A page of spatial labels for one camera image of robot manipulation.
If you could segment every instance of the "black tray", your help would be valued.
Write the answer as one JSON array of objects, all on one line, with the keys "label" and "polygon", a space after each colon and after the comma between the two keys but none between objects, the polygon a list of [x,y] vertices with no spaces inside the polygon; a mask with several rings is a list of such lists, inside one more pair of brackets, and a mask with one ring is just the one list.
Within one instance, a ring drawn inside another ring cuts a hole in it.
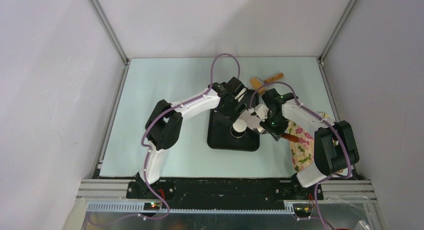
[{"label": "black tray", "polygon": [[[254,93],[253,90],[247,90],[244,94],[243,103],[249,107],[249,101]],[[253,107],[259,104],[259,95],[253,98]],[[259,134],[247,128],[246,133],[236,138],[230,133],[233,123],[228,120],[224,115],[215,112],[213,109],[209,114],[209,127],[207,129],[207,145],[213,149],[224,150],[239,150],[254,152],[258,150],[260,141]]]}]

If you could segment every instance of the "table surface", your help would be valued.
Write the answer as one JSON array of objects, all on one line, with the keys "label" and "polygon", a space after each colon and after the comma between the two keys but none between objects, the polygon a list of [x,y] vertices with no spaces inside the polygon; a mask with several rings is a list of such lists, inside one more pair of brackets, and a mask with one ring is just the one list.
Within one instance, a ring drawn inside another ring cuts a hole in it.
[{"label": "table surface", "polygon": [[[333,112],[314,57],[241,57],[240,80],[251,88],[250,78],[266,79],[278,72],[299,99],[317,112]],[[141,146],[145,124],[156,103],[183,100],[206,88],[213,58],[132,59],[100,171],[102,177],[130,177],[143,167],[147,148]],[[214,82],[237,75],[232,58],[215,64]],[[273,86],[280,94],[290,90]],[[207,145],[209,111],[184,121],[178,142],[169,149],[163,177],[267,178],[295,173],[287,140],[260,137],[255,152],[215,150]]]}]

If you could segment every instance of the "cable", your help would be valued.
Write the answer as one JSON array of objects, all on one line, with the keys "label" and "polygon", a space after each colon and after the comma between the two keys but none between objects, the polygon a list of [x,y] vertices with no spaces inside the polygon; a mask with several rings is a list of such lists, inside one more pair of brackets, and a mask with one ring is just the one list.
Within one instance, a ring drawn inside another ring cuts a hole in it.
[{"label": "cable", "polygon": [[165,199],[165,193],[162,189],[158,189],[160,192],[160,195],[162,196],[163,199]]},{"label": "cable", "polygon": [[[341,178],[344,178],[344,179],[347,179],[347,178],[349,178],[350,176],[351,176],[351,174],[352,174],[352,167],[351,167],[351,161],[350,161],[350,159],[349,159],[349,155],[348,155],[348,151],[347,151],[347,149],[346,149],[346,146],[343,144],[343,141],[342,141],[342,138],[340,137],[340,135],[339,135],[339,133],[334,129],[334,127],[329,123],[329,122],[327,122],[325,119],[323,119],[320,115],[318,115],[318,114],[316,114],[315,112],[313,112],[312,110],[310,110],[309,108],[307,108],[307,107],[305,107],[303,104],[301,104],[299,101],[298,101],[298,97],[296,96],[296,94],[295,94],[295,90],[289,85],[289,84],[287,84],[287,83],[284,83],[284,82],[281,82],[281,81],[275,81],[275,82],[270,82],[270,83],[266,83],[266,84],[264,84],[264,85],[262,85],[261,87],[259,87],[257,90],[255,90],[254,91],[254,93],[252,94],[252,96],[251,96],[251,100],[250,100],[250,103],[249,103],[249,108],[251,108],[252,107],[252,101],[253,101],[253,97],[255,96],[255,94],[259,91],[259,90],[261,90],[262,88],[264,88],[265,86],[268,86],[268,85],[271,85],[271,84],[283,84],[283,85],[285,85],[285,86],[287,86],[290,90],[291,90],[291,92],[293,93],[293,96],[294,96],[294,101],[296,102],[296,104],[299,106],[299,108],[302,108],[302,109],[304,109],[306,112],[308,112],[309,114],[311,114],[311,115],[313,115],[314,117],[316,117],[318,120],[320,120],[322,123],[324,123],[325,125],[327,125],[330,129],[331,129],[331,131],[334,133],[334,135],[335,135],[335,137],[337,138],[337,140],[338,140],[338,142],[339,142],[339,144],[340,144],[340,146],[341,146],[341,149],[342,149],[342,151],[343,151],[343,154],[344,154],[344,158],[346,159],[346,162],[347,162],[347,175],[346,176],[344,176],[344,175],[340,175],[340,174],[336,174],[337,176],[339,176],[339,177],[341,177]],[[326,229],[326,230],[328,230],[328,228],[327,228],[327,226],[326,226],[326,224],[325,224],[325,220],[323,219],[323,217],[322,217],[322,215],[321,215],[321,212],[320,212],[320,208],[319,208],[319,206],[318,206],[318,201],[317,201],[317,199],[318,199],[318,194],[317,194],[317,192],[318,192],[318,186],[321,184],[321,183],[323,183],[323,182],[325,182],[325,181],[327,181],[328,179],[330,179],[330,178],[332,178],[333,177],[333,175],[330,175],[330,176],[328,176],[328,177],[326,177],[326,178],[324,178],[323,180],[321,180],[321,181],[319,181],[319,182],[317,182],[316,184],[315,184],[315,190],[314,190],[314,195],[315,195],[315,202],[316,202],[316,210],[317,210],[317,212],[318,212],[318,215],[319,215],[319,219],[321,220],[321,223],[322,223],[322,225],[324,226],[324,228]]]},{"label": "cable", "polygon": [[237,74],[237,78],[240,78],[240,63],[239,63],[239,61],[237,60],[237,58],[234,56],[234,55],[232,55],[232,54],[228,54],[228,53],[222,53],[222,54],[219,54],[219,55],[217,55],[216,57],[215,57],[215,59],[213,59],[213,62],[212,62],[212,66],[210,67],[210,84],[209,84],[209,87],[208,87],[208,89],[204,92],[204,93],[202,93],[202,94],[200,94],[199,96],[196,96],[196,97],[194,97],[194,98],[192,98],[192,99],[189,99],[189,100],[187,100],[186,102],[184,102],[184,103],[182,103],[182,104],[179,104],[179,105],[176,105],[176,106],[174,106],[174,107],[171,107],[171,108],[169,108],[169,109],[167,109],[166,111],[164,111],[164,112],[162,112],[160,115],[158,115],[151,123],[150,123],[150,125],[147,127],[147,129],[146,129],[146,131],[145,131],[145,133],[143,134],[143,137],[141,138],[141,145],[143,146],[143,147],[148,147],[148,152],[147,152],[147,154],[146,154],[146,157],[145,157],[145,160],[144,160],[144,166],[143,166],[143,176],[144,176],[144,182],[146,183],[146,185],[147,185],[147,188],[157,197],[157,198],[159,198],[161,201],[162,201],[162,203],[163,204],[165,204],[165,206],[166,206],[166,214],[165,215],[163,215],[163,216],[160,216],[160,217],[155,217],[155,216],[153,216],[153,217],[147,217],[147,216],[144,216],[144,218],[145,219],[152,219],[152,220],[159,220],[159,219],[163,219],[163,218],[165,218],[166,216],[168,216],[169,214],[170,214],[170,211],[171,211],[171,209],[170,209],[170,207],[169,207],[169,205],[168,205],[168,203],[165,201],[165,199],[163,199],[161,196],[159,196],[159,194],[157,194],[153,189],[152,189],[152,187],[150,186],[150,184],[148,183],[148,181],[147,181],[147,167],[148,167],[148,162],[149,162],[149,156],[150,156],[150,153],[151,153],[151,151],[153,150],[153,148],[152,148],[152,146],[150,145],[150,144],[145,144],[144,143],[144,141],[145,141],[145,139],[146,139],[146,137],[147,137],[147,135],[148,135],[148,133],[150,132],[150,130],[152,129],[152,127],[155,125],[155,123],[157,122],[157,121],[159,121],[159,119],[162,119],[162,117],[164,116],[164,115],[166,115],[166,114],[168,114],[169,112],[171,112],[171,111],[173,111],[173,110],[175,110],[175,109],[177,109],[177,108],[180,108],[181,106],[183,106],[183,105],[186,105],[186,104],[189,104],[189,103],[191,103],[191,102],[193,102],[193,101],[195,101],[195,100],[198,100],[198,99],[200,99],[200,98],[203,98],[203,96],[204,95],[206,95],[206,94],[208,94],[209,92],[210,92],[210,90],[212,89],[212,84],[213,84],[213,73],[214,73],[214,66],[215,66],[215,62],[220,58],[220,57],[222,57],[222,56],[229,56],[229,57],[231,57],[231,58],[233,58],[234,60],[235,60],[235,62],[237,63],[237,67],[238,67],[238,74]]},{"label": "cable", "polygon": [[312,201],[312,207],[311,207],[311,209],[314,209],[315,208],[315,202],[314,202],[314,198],[312,197],[312,194],[311,193],[309,193],[309,198]]}]

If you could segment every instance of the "white wall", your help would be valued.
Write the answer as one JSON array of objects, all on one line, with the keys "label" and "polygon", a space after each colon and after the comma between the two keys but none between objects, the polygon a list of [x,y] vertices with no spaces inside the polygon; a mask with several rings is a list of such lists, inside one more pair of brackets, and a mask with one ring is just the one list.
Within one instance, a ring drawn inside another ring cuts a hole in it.
[{"label": "white wall", "polygon": [[0,229],[58,230],[122,70],[87,0],[0,0]]},{"label": "white wall", "polygon": [[349,0],[99,0],[129,57],[318,56]]},{"label": "white wall", "polygon": [[424,0],[359,0],[325,60],[389,229],[423,229]]}]

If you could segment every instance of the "floral cloth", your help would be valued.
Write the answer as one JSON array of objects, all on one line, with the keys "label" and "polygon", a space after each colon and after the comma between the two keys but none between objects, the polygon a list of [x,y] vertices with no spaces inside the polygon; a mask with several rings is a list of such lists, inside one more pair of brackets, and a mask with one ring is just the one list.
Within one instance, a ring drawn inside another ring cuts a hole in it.
[{"label": "floral cloth", "polygon": [[299,137],[299,142],[289,141],[291,149],[291,161],[294,169],[299,172],[314,162],[314,138],[293,121],[288,123],[288,133]]}]

